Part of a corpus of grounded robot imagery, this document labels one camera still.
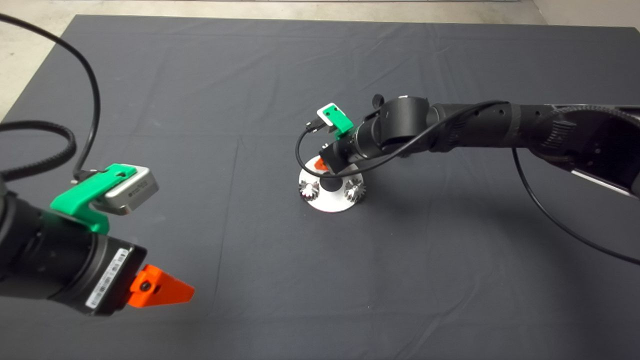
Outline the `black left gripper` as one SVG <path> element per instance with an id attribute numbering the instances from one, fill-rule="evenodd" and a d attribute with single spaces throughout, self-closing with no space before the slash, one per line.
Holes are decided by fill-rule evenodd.
<path id="1" fill-rule="evenodd" d="M 146 264 L 147 249 L 91 234 L 89 255 L 71 283 L 50 297 L 87 316 L 111 316 L 126 303 L 135 308 L 188 303 L 195 288 L 157 266 Z"/>

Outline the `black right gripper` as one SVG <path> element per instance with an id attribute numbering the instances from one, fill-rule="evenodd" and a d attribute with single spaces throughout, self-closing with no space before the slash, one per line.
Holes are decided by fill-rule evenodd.
<path id="1" fill-rule="evenodd" d="M 364 150 L 368 139 L 369 131 L 358 128 L 334 141 L 320 151 L 320 157 L 315 158 L 314 171 L 338 175 L 350 165 L 370 159 Z"/>

